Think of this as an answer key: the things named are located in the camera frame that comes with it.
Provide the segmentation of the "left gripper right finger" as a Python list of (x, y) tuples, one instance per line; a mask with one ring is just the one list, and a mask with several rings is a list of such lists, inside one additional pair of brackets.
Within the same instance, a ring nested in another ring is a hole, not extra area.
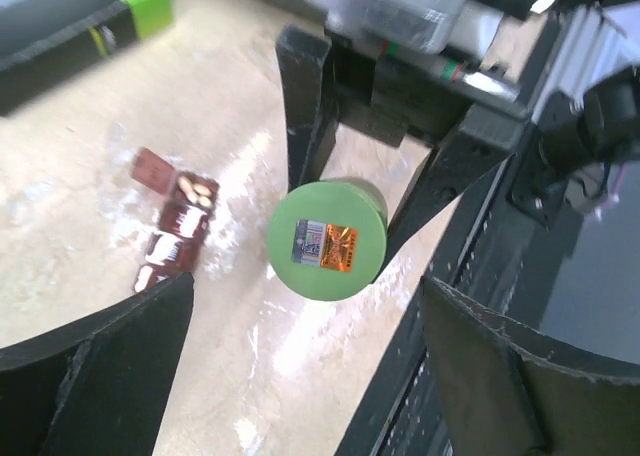
[(546, 336), (437, 279), (422, 279), (420, 293), (454, 454), (638, 454), (638, 365)]

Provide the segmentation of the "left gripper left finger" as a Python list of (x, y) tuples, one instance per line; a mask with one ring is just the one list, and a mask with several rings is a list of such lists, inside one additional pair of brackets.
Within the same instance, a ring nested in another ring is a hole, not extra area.
[(184, 273), (3, 348), (2, 454), (152, 454), (193, 305)]

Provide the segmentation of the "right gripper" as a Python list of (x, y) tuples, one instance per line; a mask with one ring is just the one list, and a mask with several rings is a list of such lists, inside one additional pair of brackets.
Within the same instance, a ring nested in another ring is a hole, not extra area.
[(325, 35), (332, 46), (289, 25), (276, 41), (290, 186), (320, 179), (335, 147), (338, 121), (393, 147), (406, 135), (425, 146), (439, 143), (391, 219), (389, 263), (442, 209), (514, 152), (529, 111), (516, 96), (463, 82), (453, 75), (450, 59), (443, 58), (434, 70), (422, 69), (389, 47), (381, 56), (370, 56), (332, 30)]

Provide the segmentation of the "green pill bottle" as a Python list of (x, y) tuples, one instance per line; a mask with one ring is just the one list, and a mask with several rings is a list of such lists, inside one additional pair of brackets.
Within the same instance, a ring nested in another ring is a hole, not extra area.
[(278, 278), (304, 298), (348, 299), (382, 268), (387, 219), (382, 193), (365, 179), (304, 184), (287, 194), (271, 217), (269, 262)]

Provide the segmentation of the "red weekly pill organizer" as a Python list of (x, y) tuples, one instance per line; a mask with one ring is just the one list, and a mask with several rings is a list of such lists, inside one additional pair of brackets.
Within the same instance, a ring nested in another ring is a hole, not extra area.
[(141, 148), (134, 160), (131, 177), (164, 198), (156, 228), (149, 238), (143, 264), (133, 284), (136, 293), (182, 273), (191, 273), (197, 267), (214, 217), (217, 197), (211, 209), (174, 199), (174, 185), (182, 172), (207, 178), (176, 169), (148, 148)]

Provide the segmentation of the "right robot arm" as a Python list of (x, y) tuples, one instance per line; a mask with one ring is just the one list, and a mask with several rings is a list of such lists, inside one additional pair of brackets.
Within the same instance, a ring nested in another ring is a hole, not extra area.
[(404, 59), (385, 42), (372, 55), (335, 34), (289, 26), (276, 42), (287, 130), (288, 185), (298, 199), (321, 186), (321, 173), (346, 125), (391, 147), (413, 137), (431, 150), (394, 216), (348, 216), (343, 195), (322, 195), (324, 212), (358, 234), (351, 260), (381, 273), (404, 244), (456, 197), (514, 154), (523, 168), (514, 205), (549, 225), (547, 209), (570, 178), (592, 163), (639, 157), (639, 73), (628, 65), (591, 86), (580, 109), (555, 90), (534, 114), (525, 91), (491, 72), (443, 56)]

